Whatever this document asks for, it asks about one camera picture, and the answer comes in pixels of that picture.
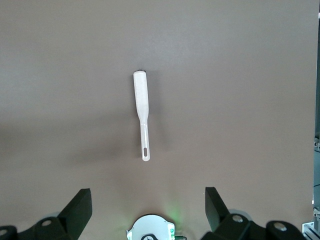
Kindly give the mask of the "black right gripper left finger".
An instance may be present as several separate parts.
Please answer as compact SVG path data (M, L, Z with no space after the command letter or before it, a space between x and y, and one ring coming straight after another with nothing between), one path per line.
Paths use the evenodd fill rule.
M30 228L18 232L14 225L0 227L2 240L77 240L93 213L89 188L79 190L57 215L39 220Z

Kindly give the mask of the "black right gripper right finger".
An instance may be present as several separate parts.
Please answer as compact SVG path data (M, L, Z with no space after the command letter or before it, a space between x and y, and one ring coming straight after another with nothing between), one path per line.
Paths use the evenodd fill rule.
M230 213L215 187L205 188L205 214L211 231L202 240L304 240L289 222L272 220L266 227L240 213Z

